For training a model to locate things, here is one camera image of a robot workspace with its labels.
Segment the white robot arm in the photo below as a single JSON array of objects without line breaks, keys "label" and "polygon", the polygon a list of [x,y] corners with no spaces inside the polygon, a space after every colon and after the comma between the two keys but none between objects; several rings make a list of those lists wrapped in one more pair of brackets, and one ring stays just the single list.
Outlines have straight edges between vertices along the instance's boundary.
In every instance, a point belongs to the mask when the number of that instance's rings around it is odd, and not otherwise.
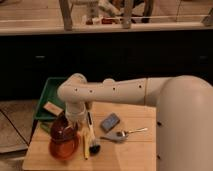
[{"label": "white robot arm", "polygon": [[213,85],[196,76],[106,79],[75,73],[57,89],[66,116],[81,121],[88,102],[156,109],[156,171],[213,171]]}]

